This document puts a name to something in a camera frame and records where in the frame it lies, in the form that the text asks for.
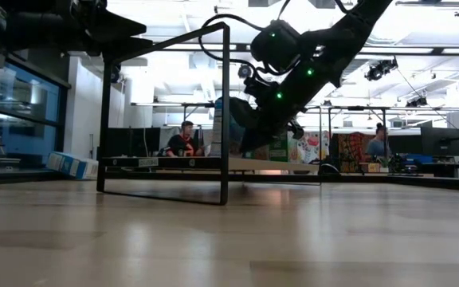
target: cardboard box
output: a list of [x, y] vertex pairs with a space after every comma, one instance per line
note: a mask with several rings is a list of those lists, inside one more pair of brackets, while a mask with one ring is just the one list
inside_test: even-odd
[[99, 162], [54, 151], [49, 154], [46, 167], [75, 179], [96, 179]]

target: laminate floor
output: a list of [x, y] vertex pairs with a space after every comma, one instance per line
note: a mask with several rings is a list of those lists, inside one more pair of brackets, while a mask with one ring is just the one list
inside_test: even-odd
[[[218, 185], [108, 181], [211, 198]], [[0, 286], [459, 286], [459, 192], [231, 185], [227, 206], [0, 186]]]

